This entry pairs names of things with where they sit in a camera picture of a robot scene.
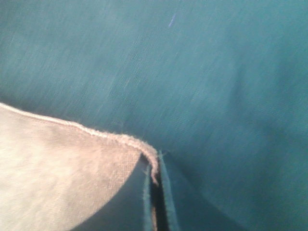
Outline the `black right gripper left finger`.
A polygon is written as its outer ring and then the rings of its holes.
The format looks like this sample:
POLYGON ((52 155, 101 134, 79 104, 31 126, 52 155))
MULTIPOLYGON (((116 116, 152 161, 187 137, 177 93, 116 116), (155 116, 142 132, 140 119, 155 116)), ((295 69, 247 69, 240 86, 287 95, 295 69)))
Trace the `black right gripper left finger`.
POLYGON ((78 231, 150 231, 152 229, 150 166, 141 156, 120 190, 78 231))

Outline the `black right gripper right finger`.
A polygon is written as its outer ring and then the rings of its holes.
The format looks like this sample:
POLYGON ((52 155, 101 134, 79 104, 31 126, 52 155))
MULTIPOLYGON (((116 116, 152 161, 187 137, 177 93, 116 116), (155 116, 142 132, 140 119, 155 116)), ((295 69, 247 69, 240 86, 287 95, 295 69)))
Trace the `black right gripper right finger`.
POLYGON ((159 152, 160 188, 169 231, 242 231, 243 227, 210 204, 175 165, 159 152))

